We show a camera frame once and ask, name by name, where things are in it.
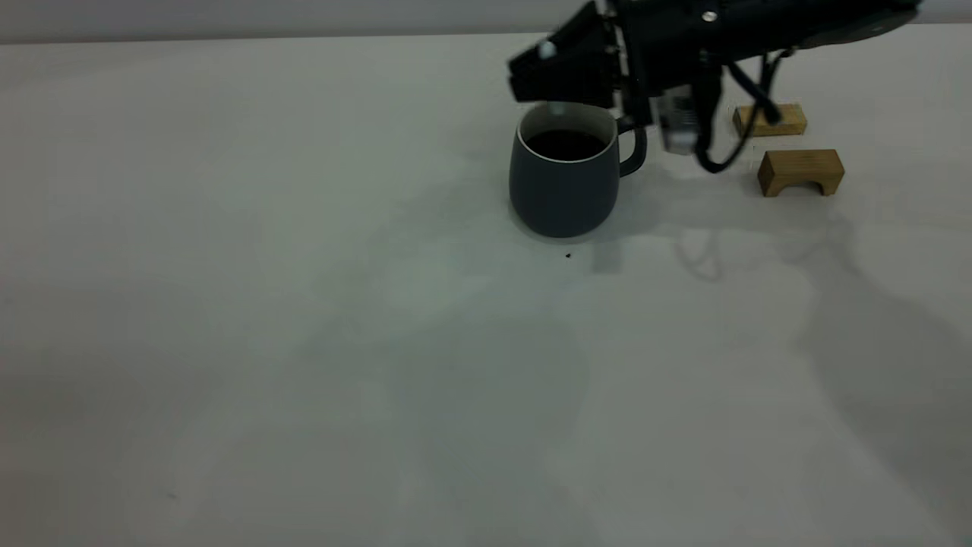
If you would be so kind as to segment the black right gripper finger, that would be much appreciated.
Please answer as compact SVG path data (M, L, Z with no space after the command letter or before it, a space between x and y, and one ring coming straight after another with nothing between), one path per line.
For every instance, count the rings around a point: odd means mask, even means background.
M548 58L539 43L507 62L508 84L518 103L577 103L614 107L619 63L617 53L592 49L556 49Z
M598 1L586 1L565 24L548 35L548 41L557 48L591 44L617 46L616 19L617 10L612 1L607 1L605 6Z

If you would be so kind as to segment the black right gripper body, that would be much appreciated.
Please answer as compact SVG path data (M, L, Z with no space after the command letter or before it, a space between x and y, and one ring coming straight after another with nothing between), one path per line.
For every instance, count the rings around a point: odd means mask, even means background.
M649 127L661 116L653 98L688 86L698 91L695 114L709 125L722 92L715 41L724 28L724 1L610 1L610 22L623 46L627 72L622 111L631 128Z

